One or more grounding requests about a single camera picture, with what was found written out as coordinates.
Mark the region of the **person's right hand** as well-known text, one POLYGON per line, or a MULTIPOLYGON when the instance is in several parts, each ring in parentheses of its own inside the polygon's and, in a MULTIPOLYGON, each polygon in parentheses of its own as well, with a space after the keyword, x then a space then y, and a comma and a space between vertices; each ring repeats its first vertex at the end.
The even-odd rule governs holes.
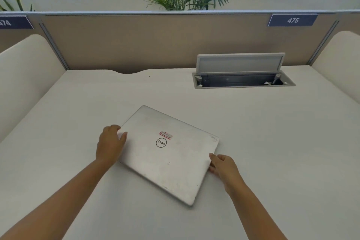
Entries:
POLYGON ((208 170, 221 180, 226 192, 231 192, 242 182, 237 165, 230 156, 226 155, 225 160, 219 165, 212 165, 210 162, 208 170))

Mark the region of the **person's left hand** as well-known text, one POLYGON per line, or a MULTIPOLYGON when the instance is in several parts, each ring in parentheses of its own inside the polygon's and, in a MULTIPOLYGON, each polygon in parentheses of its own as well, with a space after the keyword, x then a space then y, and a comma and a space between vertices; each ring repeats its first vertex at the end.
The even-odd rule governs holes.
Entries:
POLYGON ((123 148, 118 148, 119 125, 104 127, 99 136, 95 159, 106 163, 108 166, 114 165, 122 154, 123 148))

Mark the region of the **silver laptop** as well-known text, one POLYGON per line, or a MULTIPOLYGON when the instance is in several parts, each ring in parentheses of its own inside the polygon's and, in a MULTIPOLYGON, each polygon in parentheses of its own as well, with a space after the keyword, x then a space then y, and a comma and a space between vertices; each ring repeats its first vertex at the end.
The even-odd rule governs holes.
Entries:
POLYGON ((145 105, 118 132, 128 133, 120 163, 193 206, 219 137, 145 105), (161 131, 173 137, 164 138, 161 131))

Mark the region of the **person's left forearm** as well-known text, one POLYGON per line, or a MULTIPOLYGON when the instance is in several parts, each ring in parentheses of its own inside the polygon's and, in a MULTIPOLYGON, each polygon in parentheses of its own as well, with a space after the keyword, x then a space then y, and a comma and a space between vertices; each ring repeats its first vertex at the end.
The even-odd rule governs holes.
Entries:
POLYGON ((115 162, 96 159, 23 217, 0 240, 62 240, 94 189, 115 162))

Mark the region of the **person's right forearm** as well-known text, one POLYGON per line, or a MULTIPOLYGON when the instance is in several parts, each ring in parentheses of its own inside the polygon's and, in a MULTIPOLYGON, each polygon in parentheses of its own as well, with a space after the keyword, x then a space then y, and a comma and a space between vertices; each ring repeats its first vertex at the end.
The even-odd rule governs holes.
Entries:
POLYGON ((254 192, 241 178, 223 183, 248 240, 288 240, 254 192))

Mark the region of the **beige desk partition panel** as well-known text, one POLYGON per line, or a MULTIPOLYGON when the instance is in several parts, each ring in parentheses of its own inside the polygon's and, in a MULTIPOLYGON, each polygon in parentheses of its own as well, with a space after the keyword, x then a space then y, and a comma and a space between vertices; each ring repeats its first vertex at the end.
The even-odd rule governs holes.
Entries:
POLYGON ((336 33, 360 34, 360 10, 7 12, 34 29, 0 30, 0 52, 44 37, 67 70, 194 68, 200 54, 285 53, 283 65, 310 65, 336 33), (318 14, 313 26, 268 27, 272 14, 318 14))

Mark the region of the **cream side divider panel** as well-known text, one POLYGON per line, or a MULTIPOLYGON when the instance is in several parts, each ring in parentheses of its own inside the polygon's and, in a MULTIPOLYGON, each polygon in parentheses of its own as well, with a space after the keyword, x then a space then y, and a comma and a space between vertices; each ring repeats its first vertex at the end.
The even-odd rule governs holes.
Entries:
POLYGON ((30 35, 0 53, 0 143, 64 73, 40 35, 30 35))
POLYGON ((351 31, 335 34, 312 68, 360 104, 360 35, 351 31))

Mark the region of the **blue desk number sign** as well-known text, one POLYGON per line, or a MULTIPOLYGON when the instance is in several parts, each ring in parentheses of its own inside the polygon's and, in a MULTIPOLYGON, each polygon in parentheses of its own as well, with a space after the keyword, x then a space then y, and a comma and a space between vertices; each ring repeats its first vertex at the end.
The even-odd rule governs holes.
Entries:
POLYGON ((0 30, 34 29, 27 16, 0 16, 0 30))
POLYGON ((309 27, 317 17, 318 14, 272 14, 268 27, 309 27))

